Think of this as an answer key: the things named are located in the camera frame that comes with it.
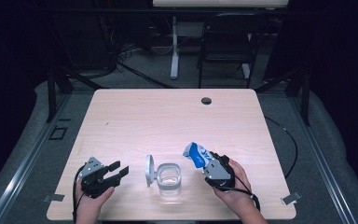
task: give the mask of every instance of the table leg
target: table leg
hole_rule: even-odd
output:
[[[243,73],[243,78],[248,78],[249,74],[251,73],[251,70],[249,69],[249,64],[248,63],[243,63],[242,64],[242,73]]]
[[[178,54],[178,34],[177,34],[177,23],[176,17],[172,20],[172,65],[171,65],[171,79],[178,78],[179,68],[179,54]]]

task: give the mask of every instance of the wire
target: wire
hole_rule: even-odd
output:
[[[83,197],[84,195],[84,192],[82,194],[82,196],[80,197],[79,201],[77,202],[76,201],[76,184],[77,184],[77,178],[80,174],[80,172],[83,170],[85,165],[82,165],[76,172],[76,175],[75,175],[75,179],[74,179],[74,186],[73,186],[73,189],[72,189],[72,200],[73,200],[73,204],[74,204],[74,212],[72,213],[73,215],[73,218],[74,218],[74,223],[76,224],[76,218],[77,218],[77,208],[80,204],[80,200],[81,198]]]
[[[162,47],[162,46],[159,46],[159,47],[152,47],[151,49],[156,53],[156,54],[159,54],[159,55],[164,55],[164,54],[167,54],[169,53],[171,50],[172,50],[172,47],[173,45],[170,45],[168,47]],[[159,52],[157,49],[166,49],[168,48],[167,50],[163,51],[163,52]]]
[[[298,146],[297,146],[297,142],[295,140],[295,138],[281,125],[279,124],[277,121],[267,117],[267,116],[264,116],[264,118],[268,119],[269,121],[275,123],[276,125],[278,125],[278,127],[282,128],[286,133],[287,135],[289,135],[289,137],[292,139],[293,143],[295,144],[295,159],[293,160],[293,163],[292,163],[292,166],[290,167],[289,171],[287,172],[287,174],[284,176],[285,179],[287,179],[287,177],[289,177],[289,175],[292,173],[293,171],[293,168],[295,167],[296,163],[297,163],[297,158],[298,158]]]
[[[230,187],[217,187],[218,189],[225,189],[225,190],[232,190],[232,191],[237,191],[237,192],[241,192],[241,193],[244,193],[244,194],[247,194],[251,197],[251,199],[255,202],[255,207],[257,208],[258,211],[261,211],[260,209],[260,201],[258,201],[258,198],[257,196],[255,196],[255,194],[253,194],[249,189],[248,187],[245,185],[245,183],[243,183],[243,181],[237,177],[236,175],[234,175],[235,178],[237,178],[242,184],[243,186],[246,188],[245,189],[236,189],[236,188],[230,188]]]
[[[170,23],[168,22],[167,18],[164,17],[164,20],[165,20],[165,22],[167,22],[167,26],[168,26],[168,28],[169,28],[170,31],[171,31],[171,35],[173,35],[172,27],[171,27]]]
[[[160,81],[157,81],[157,80],[153,79],[152,77],[149,77],[149,76],[147,76],[147,75],[145,75],[145,74],[143,74],[143,73],[141,73],[141,72],[139,72],[139,71],[137,71],[137,70],[135,70],[135,69],[133,69],[131,67],[128,67],[126,64],[124,64],[122,62],[117,62],[117,64],[120,64],[122,67],[124,67],[125,69],[129,70],[130,72],[132,72],[136,76],[142,77],[146,81],[148,81],[148,82],[150,82],[150,83],[152,83],[154,85],[157,85],[159,87],[166,88],[166,89],[179,89],[179,88],[177,88],[175,86],[168,85],[168,84],[162,83]]]

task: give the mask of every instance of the round hole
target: round hole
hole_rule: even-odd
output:
[[[212,103],[212,100],[209,97],[204,97],[201,99],[201,102],[203,105],[210,105]]]

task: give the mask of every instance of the desk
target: desk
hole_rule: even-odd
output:
[[[212,103],[204,105],[201,99]],[[108,165],[121,161],[130,173],[103,206],[102,220],[227,220],[238,219],[214,196],[200,169],[182,156],[196,142],[228,155],[246,170],[253,193],[267,219],[296,216],[282,168],[257,96],[252,90],[99,90],[84,118],[47,216],[72,219],[72,185],[77,169],[90,156]],[[155,166],[174,162],[182,169],[182,192],[175,200],[159,195],[157,183],[145,180],[145,156]]]
[[[263,7],[276,8],[286,7],[288,0],[153,0],[154,7]],[[173,17],[172,22],[172,66],[171,79],[178,78],[179,53],[177,45],[177,37],[179,36],[177,28],[180,24],[177,23],[176,18]],[[249,65],[242,66],[244,77],[249,76]]]

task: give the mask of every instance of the hand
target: hand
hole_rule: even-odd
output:
[[[232,167],[235,173],[235,188],[249,190],[251,184],[246,176],[243,168],[234,160],[230,160],[228,164]],[[255,208],[253,199],[245,193],[237,191],[224,192],[220,189],[213,188],[214,194],[220,198],[227,207],[234,212],[243,223],[267,223],[261,213]]]
[[[76,224],[97,223],[103,204],[110,198],[110,196],[112,196],[114,191],[115,189],[111,187],[101,196],[93,199],[83,195],[83,190],[81,189],[81,179],[78,179],[76,183],[76,201],[78,202],[76,210]]]

